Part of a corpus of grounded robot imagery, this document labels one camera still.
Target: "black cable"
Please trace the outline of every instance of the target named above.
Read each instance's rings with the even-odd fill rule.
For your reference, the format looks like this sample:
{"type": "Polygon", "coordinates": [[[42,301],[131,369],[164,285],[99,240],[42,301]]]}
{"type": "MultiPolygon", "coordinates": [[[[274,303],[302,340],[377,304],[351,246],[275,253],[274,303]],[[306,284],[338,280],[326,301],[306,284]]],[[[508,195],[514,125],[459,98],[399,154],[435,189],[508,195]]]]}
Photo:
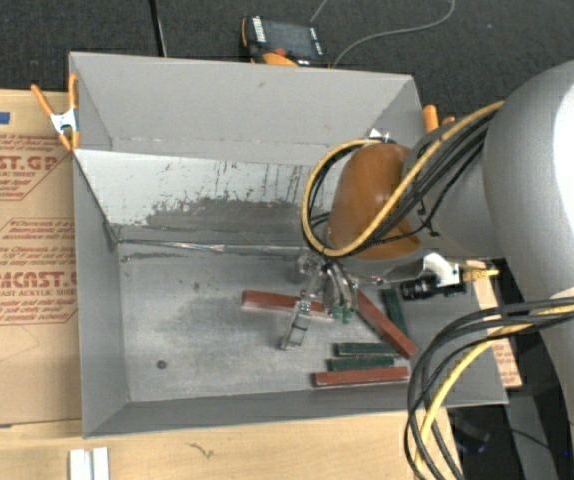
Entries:
{"type": "MultiPolygon", "coordinates": [[[[432,374],[431,378],[429,379],[427,385],[424,387],[423,392],[420,394],[420,396],[413,403],[410,402],[410,393],[412,393],[413,390],[415,389],[415,384],[414,384],[414,380],[413,380],[414,375],[412,373],[412,378],[410,378],[410,387],[409,387],[409,391],[408,391],[409,418],[408,418],[407,424],[405,426],[404,446],[405,446],[405,455],[406,455],[407,460],[410,464],[410,467],[412,468],[412,470],[416,473],[416,475],[419,478],[422,479],[422,478],[424,478],[424,476],[418,471],[418,469],[415,466],[414,460],[411,457],[411,451],[409,450],[409,438],[408,438],[410,429],[412,430],[412,434],[414,435],[414,439],[416,441],[416,446],[417,446],[419,452],[421,453],[421,455],[423,456],[423,460],[425,461],[425,463],[429,467],[432,474],[434,474],[434,476],[436,478],[444,478],[442,476],[442,474],[440,474],[440,472],[437,470],[435,463],[431,459],[431,456],[426,449],[426,446],[424,446],[424,444],[422,443],[422,439],[420,438],[420,430],[418,428],[418,423],[415,419],[414,413],[420,407],[420,404],[424,401],[425,397],[430,392],[430,390],[433,388],[433,385],[438,380],[440,373],[442,373],[442,371],[452,361],[452,359],[454,359],[458,354],[460,354],[464,350],[469,349],[471,347],[474,347],[478,344],[481,344],[481,343],[484,343],[487,341],[505,339],[509,336],[514,336],[517,334],[529,334],[529,333],[533,333],[533,332],[538,332],[538,331],[544,330],[548,327],[552,327],[554,325],[559,325],[561,323],[564,323],[564,322],[572,320],[572,319],[574,319],[574,312],[570,312],[569,314],[566,314],[564,316],[558,316],[558,318],[554,319],[553,321],[549,321],[549,322],[546,322],[543,324],[534,324],[529,328],[521,329],[521,330],[518,330],[515,332],[511,332],[511,333],[507,333],[507,334],[504,334],[502,336],[487,336],[483,339],[480,339],[480,340],[468,343],[467,345],[463,345],[463,346],[459,347],[457,350],[453,351],[445,359],[443,359],[441,364],[435,369],[435,371],[432,374]]],[[[501,325],[503,325],[502,320],[496,320],[493,323],[496,323],[496,324],[500,323],[501,325]]]]}
{"type": "MultiPolygon", "coordinates": [[[[368,239],[363,245],[356,248],[354,251],[348,253],[345,256],[352,256],[366,249],[369,249],[370,247],[379,245],[380,243],[386,243],[386,242],[380,242],[379,240],[393,241],[411,237],[415,233],[424,229],[424,227],[430,225],[431,221],[430,219],[427,219],[426,220],[427,224],[425,224],[422,228],[415,230],[414,232],[404,233],[402,235],[398,235],[397,237],[390,237],[390,239],[383,238],[387,233],[391,231],[391,229],[393,229],[393,227],[398,225],[400,221],[402,221],[407,216],[409,211],[411,211],[422,200],[422,198],[426,195],[426,193],[431,188],[433,188],[433,186],[439,179],[441,179],[449,170],[451,170],[463,158],[463,156],[467,152],[469,152],[472,148],[474,148],[477,144],[480,144],[484,140],[487,133],[487,128],[489,127],[489,122],[492,119],[493,115],[494,114],[485,116],[484,118],[470,124],[464,130],[462,130],[462,132],[457,137],[452,138],[451,142],[448,144],[443,153],[436,160],[434,160],[434,162],[429,166],[429,168],[423,174],[422,178],[420,180],[417,180],[411,191],[405,197],[402,198],[401,203],[399,204],[398,208],[394,212],[392,212],[392,215],[388,217],[383,222],[383,224],[381,224],[381,226],[379,226],[379,228],[374,231],[374,234],[370,239],[368,239]]],[[[344,150],[340,152],[339,155],[330,158],[327,164],[318,173],[317,178],[314,180],[313,183],[314,188],[308,201],[308,218],[310,219],[310,223],[311,223],[311,211],[314,207],[315,200],[318,195],[318,190],[322,185],[325,175],[327,174],[327,172],[330,170],[331,166],[334,163],[336,163],[342,157],[353,152],[354,149],[357,149],[359,147],[362,146],[357,146],[356,148],[344,150]]],[[[456,179],[453,179],[453,182],[451,182],[451,184],[449,185],[450,187],[455,183],[456,179]]],[[[316,236],[316,238],[320,242],[324,242],[323,240],[320,239],[319,236],[316,236]]]]}
{"type": "Polygon", "coordinates": [[[427,172],[417,180],[413,188],[406,194],[402,199],[398,208],[392,212],[392,214],[381,224],[379,229],[377,229],[372,239],[367,243],[363,244],[363,248],[368,248],[368,244],[382,239],[387,233],[391,231],[395,226],[400,224],[400,222],[409,214],[409,212],[422,200],[422,198],[434,187],[438,180],[442,179],[443,176],[447,174],[461,159],[462,157],[473,149],[477,144],[480,144],[486,134],[489,127],[488,122],[477,124],[482,125],[481,129],[467,130],[468,132],[475,131],[476,134],[473,138],[462,135],[459,136],[450,148],[448,148],[427,170],[427,172]],[[471,141],[465,144],[457,153],[455,153],[451,158],[449,156],[452,152],[460,147],[462,142],[471,138],[471,141]]]}
{"type": "Polygon", "coordinates": [[[400,235],[396,235],[396,236],[391,236],[388,238],[381,238],[379,240],[376,240],[374,242],[369,242],[368,244],[362,245],[361,247],[359,247],[358,252],[362,252],[366,249],[369,249],[371,247],[376,247],[377,245],[381,245],[381,244],[387,244],[390,242],[394,242],[396,240],[402,240],[403,238],[408,238],[410,236],[414,236],[415,234],[421,232],[423,229],[425,229],[427,226],[431,225],[431,220],[434,217],[434,215],[436,214],[436,212],[438,211],[438,209],[440,208],[440,205],[442,204],[445,196],[447,195],[447,192],[449,191],[449,189],[451,189],[454,184],[456,183],[456,181],[458,181],[458,179],[462,176],[462,174],[467,170],[467,168],[469,167],[469,165],[476,159],[476,157],[481,153],[483,149],[483,144],[480,144],[478,146],[478,148],[476,148],[476,150],[474,151],[474,153],[472,155],[470,155],[469,158],[467,158],[467,160],[465,160],[465,162],[463,163],[463,165],[460,167],[460,169],[456,172],[456,174],[449,180],[449,182],[447,182],[447,184],[445,185],[445,187],[442,189],[442,191],[440,192],[438,198],[436,199],[436,203],[434,203],[434,206],[432,207],[432,209],[430,210],[429,214],[427,215],[426,219],[424,221],[422,221],[422,224],[420,226],[418,226],[415,230],[413,231],[409,231],[407,233],[403,233],[400,235]]]}
{"type": "MultiPolygon", "coordinates": [[[[537,301],[537,302],[531,302],[531,303],[516,304],[516,305],[512,305],[511,308],[505,307],[505,312],[507,314],[523,313],[525,310],[545,309],[545,308],[549,308],[549,307],[555,307],[558,305],[568,305],[568,304],[574,304],[574,297],[570,297],[570,298],[566,298],[566,299],[558,299],[558,300],[545,300],[545,301],[537,301]]],[[[513,320],[504,318],[501,320],[494,320],[493,322],[482,322],[482,323],[478,322],[477,325],[475,325],[475,326],[470,325],[467,328],[463,327],[463,328],[459,329],[459,327],[461,327],[463,325],[469,324],[472,321],[475,322],[476,320],[478,320],[480,318],[484,318],[485,316],[489,316],[490,313],[494,313],[494,312],[495,311],[493,309],[492,310],[482,310],[482,311],[477,311],[477,312],[465,315],[465,316],[457,319],[456,321],[452,322],[445,329],[443,329],[443,331],[441,331],[436,336],[436,338],[434,338],[432,343],[427,347],[427,350],[423,353],[421,358],[418,360],[418,362],[414,368],[414,371],[412,372],[412,376],[410,378],[410,388],[409,388],[409,392],[408,392],[408,395],[409,395],[408,403],[409,404],[411,404],[411,397],[413,396],[413,392],[415,391],[415,386],[416,386],[416,382],[417,382],[417,378],[418,378],[418,371],[424,362],[428,363],[431,360],[431,356],[433,355],[435,350],[442,347],[444,344],[448,343],[449,341],[459,338],[461,335],[468,334],[471,332],[477,332],[481,328],[490,328],[490,327],[496,327],[499,325],[503,326],[503,325],[507,325],[507,324],[513,324],[513,320]]],[[[542,320],[543,317],[554,317],[554,323],[560,323],[560,317],[556,318],[556,315],[532,315],[531,317],[529,317],[527,319],[521,318],[521,322],[525,322],[526,320],[528,320],[530,322],[538,322],[538,321],[542,320]]],[[[539,328],[543,328],[544,325],[547,325],[547,324],[539,324],[539,328]]],[[[489,338],[485,338],[483,340],[479,340],[479,342],[482,343],[488,339],[489,338]]],[[[446,360],[443,361],[443,367],[457,353],[458,353],[458,351],[450,354],[450,356],[446,360]]],[[[430,386],[433,384],[433,382],[435,381],[435,378],[437,377],[437,375],[440,373],[441,370],[442,370],[442,368],[437,369],[435,375],[432,377],[432,380],[429,381],[430,386]]],[[[424,398],[424,396],[426,396],[427,392],[428,392],[428,388],[425,388],[423,390],[423,394],[421,395],[421,397],[419,397],[418,400],[419,401],[422,400],[424,398]]],[[[414,430],[419,432],[415,422],[412,424],[412,432],[415,434],[414,430]]],[[[415,435],[415,438],[417,438],[417,439],[420,438],[419,433],[418,433],[418,436],[415,435]]]]}
{"type": "MultiPolygon", "coordinates": [[[[566,298],[564,300],[561,299],[557,299],[557,300],[548,300],[548,301],[538,301],[535,303],[522,303],[522,304],[517,304],[514,305],[514,307],[512,307],[511,309],[507,310],[506,312],[509,314],[514,314],[517,312],[524,312],[526,309],[544,309],[547,307],[555,307],[555,306],[560,306],[560,305],[568,305],[568,304],[574,304],[574,297],[571,298],[566,298]]],[[[552,325],[558,325],[564,321],[570,320],[574,318],[574,312],[566,314],[564,316],[560,316],[560,315],[530,315],[528,317],[520,317],[521,321],[532,321],[532,322],[539,322],[539,321],[543,321],[545,320],[543,323],[534,323],[532,324],[532,326],[528,329],[523,329],[521,331],[516,331],[514,333],[507,333],[504,334],[502,336],[498,336],[498,337],[486,337],[482,340],[478,340],[477,342],[474,342],[472,344],[468,344],[465,345],[464,347],[460,347],[458,350],[452,352],[447,358],[445,358],[443,360],[443,362],[441,363],[441,365],[435,370],[434,374],[432,375],[431,379],[426,383],[423,381],[422,386],[424,387],[423,389],[423,393],[418,397],[418,399],[416,399],[416,401],[412,404],[411,400],[413,397],[413,393],[416,389],[416,382],[417,382],[417,378],[418,378],[418,369],[420,368],[421,364],[425,361],[430,361],[431,356],[433,355],[433,353],[435,352],[435,350],[437,350],[438,348],[440,348],[441,346],[443,346],[444,344],[448,343],[449,341],[453,340],[453,339],[457,339],[458,337],[460,337],[460,335],[462,335],[462,331],[465,331],[466,333],[471,333],[471,332],[476,332],[477,330],[479,330],[481,327],[497,327],[497,326],[505,326],[505,325],[513,325],[513,321],[514,318],[501,318],[500,320],[494,320],[493,322],[481,322],[483,325],[470,325],[467,328],[464,329],[458,329],[458,326],[460,326],[461,324],[467,324],[472,320],[476,320],[478,318],[482,318],[484,316],[488,316],[489,310],[483,310],[483,311],[479,311],[479,312],[475,312],[472,314],[468,314],[465,315],[464,317],[459,318],[457,321],[452,322],[452,324],[450,324],[449,326],[447,326],[443,331],[441,331],[441,333],[439,333],[439,335],[437,335],[437,337],[432,341],[432,343],[429,345],[429,347],[427,348],[427,350],[423,353],[423,355],[421,356],[421,358],[419,359],[418,363],[416,364],[416,367],[414,368],[414,372],[412,372],[412,376],[410,377],[410,385],[409,385],[409,391],[408,391],[408,409],[410,409],[410,419],[408,421],[408,426],[406,427],[406,434],[405,434],[405,441],[406,441],[406,454],[408,452],[408,429],[411,428],[412,430],[412,434],[414,434],[414,438],[417,441],[420,441],[420,431],[418,429],[418,425],[417,422],[415,421],[415,418],[411,417],[411,414],[413,412],[415,412],[415,410],[419,407],[421,401],[425,401],[425,398],[427,397],[431,387],[433,386],[433,384],[435,383],[436,379],[438,378],[438,375],[442,372],[442,370],[444,369],[444,367],[451,361],[451,359],[453,359],[458,353],[462,352],[462,350],[466,349],[466,348],[470,348],[471,346],[475,346],[478,343],[483,343],[485,341],[491,341],[493,339],[503,339],[503,338],[507,338],[508,336],[511,335],[515,335],[515,334],[519,334],[521,333],[521,331],[523,331],[523,334],[526,334],[528,332],[535,332],[537,330],[542,330],[546,327],[550,327],[552,325]],[[452,332],[454,333],[454,331],[461,331],[456,333],[454,336],[449,336],[449,333],[452,332]]],[[[417,446],[420,448],[422,447],[422,442],[417,443],[417,446]]],[[[445,452],[448,454],[449,452],[446,450],[446,447],[444,450],[441,450],[441,453],[445,454],[445,452]]]]}
{"type": "MultiPolygon", "coordinates": [[[[562,323],[562,321],[566,321],[569,320],[571,318],[574,318],[573,316],[569,316],[569,317],[565,317],[563,318],[558,318],[555,322],[550,322],[551,325],[554,324],[558,324],[558,323],[562,323]]],[[[492,327],[497,327],[499,325],[515,325],[515,322],[512,321],[502,321],[502,320],[495,320],[494,322],[485,322],[487,325],[485,325],[484,327],[486,328],[492,328],[492,327]]],[[[545,325],[539,325],[537,326],[538,329],[542,329],[545,328],[545,325]]],[[[535,332],[536,329],[534,329],[534,325],[532,325],[532,327],[528,328],[531,331],[530,332],[535,332]]],[[[470,334],[472,332],[476,332],[477,329],[469,329],[467,330],[464,334],[470,334]]],[[[431,388],[433,387],[433,385],[435,384],[435,382],[437,381],[440,373],[442,373],[442,371],[444,370],[444,368],[451,362],[452,359],[454,359],[455,356],[457,356],[459,353],[461,353],[462,351],[471,348],[473,346],[476,346],[480,343],[484,343],[486,341],[492,341],[492,340],[499,340],[499,339],[504,339],[507,338],[509,336],[512,336],[514,334],[518,334],[521,331],[516,331],[514,333],[507,333],[503,336],[488,336],[485,337],[481,340],[472,342],[472,343],[468,343],[467,345],[464,345],[458,349],[456,349],[454,352],[450,353],[440,364],[440,366],[434,371],[434,373],[432,374],[430,380],[427,383],[427,386],[423,389],[421,395],[412,403],[411,402],[411,396],[413,395],[413,391],[415,390],[415,383],[416,381],[414,380],[414,373],[418,371],[419,368],[419,364],[416,364],[416,367],[414,368],[414,372],[412,372],[412,377],[410,377],[410,381],[409,381],[409,390],[408,390],[408,407],[411,407],[411,409],[409,410],[410,415],[413,414],[420,406],[420,404],[425,400],[425,398],[427,397],[428,393],[430,392],[431,388]]],[[[431,456],[429,454],[429,452],[427,451],[425,445],[422,443],[422,439],[420,436],[420,428],[418,427],[418,423],[415,421],[415,418],[410,417],[408,419],[408,427],[412,430],[412,434],[414,436],[414,440],[416,441],[416,446],[419,450],[419,452],[421,453],[421,455],[423,456],[423,460],[425,461],[425,463],[427,464],[427,466],[429,467],[430,471],[432,472],[432,474],[436,477],[436,478],[443,478],[443,476],[440,474],[440,472],[438,471],[438,469],[436,468],[435,464],[433,463],[433,460],[431,459],[431,456]]],[[[449,451],[447,450],[446,446],[444,449],[441,449],[441,453],[444,455],[449,455],[449,451]]],[[[408,461],[410,462],[410,465],[412,465],[413,463],[413,459],[411,458],[411,452],[409,452],[409,454],[407,455],[408,461]]],[[[414,469],[414,472],[416,472],[418,474],[417,469],[415,468],[414,465],[412,465],[412,469],[414,469]]],[[[461,478],[460,473],[455,473],[455,476],[457,478],[461,478]]]]}

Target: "wooden stick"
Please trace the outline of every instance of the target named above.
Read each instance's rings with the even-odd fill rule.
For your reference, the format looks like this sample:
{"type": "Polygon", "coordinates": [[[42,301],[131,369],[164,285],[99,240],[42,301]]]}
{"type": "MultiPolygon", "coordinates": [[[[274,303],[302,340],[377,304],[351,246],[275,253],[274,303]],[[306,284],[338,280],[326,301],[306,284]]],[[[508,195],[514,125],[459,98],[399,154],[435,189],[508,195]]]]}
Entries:
{"type": "Polygon", "coordinates": [[[380,337],[389,343],[405,359],[413,356],[418,347],[405,334],[396,327],[389,318],[369,300],[363,292],[358,291],[358,313],[369,325],[380,335],[380,337]]]}
{"type": "Polygon", "coordinates": [[[409,370],[407,367],[396,366],[394,368],[371,368],[368,370],[314,373],[313,383],[316,387],[331,387],[400,382],[408,378],[409,370]]]}

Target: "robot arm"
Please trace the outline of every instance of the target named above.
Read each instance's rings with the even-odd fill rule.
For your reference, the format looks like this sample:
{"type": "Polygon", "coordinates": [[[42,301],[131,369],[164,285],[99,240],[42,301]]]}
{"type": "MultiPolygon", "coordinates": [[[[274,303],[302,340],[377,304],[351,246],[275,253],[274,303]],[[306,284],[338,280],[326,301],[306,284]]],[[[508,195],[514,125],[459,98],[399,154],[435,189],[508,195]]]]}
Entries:
{"type": "MultiPolygon", "coordinates": [[[[358,278],[398,280],[417,275],[410,265],[431,253],[455,262],[505,258],[528,302],[574,291],[574,61],[535,77],[504,105],[428,134],[411,151],[387,143],[349,150],[331,211],[318,217],[327,219],[324,236],[309,227],[316,180],[305,190],[303,230],[324,258],[358,278]],[[450,157],[450,148],[460,153],[450,157]]],[[[574,321],[542,337],[574,445],[574,321]]]]}

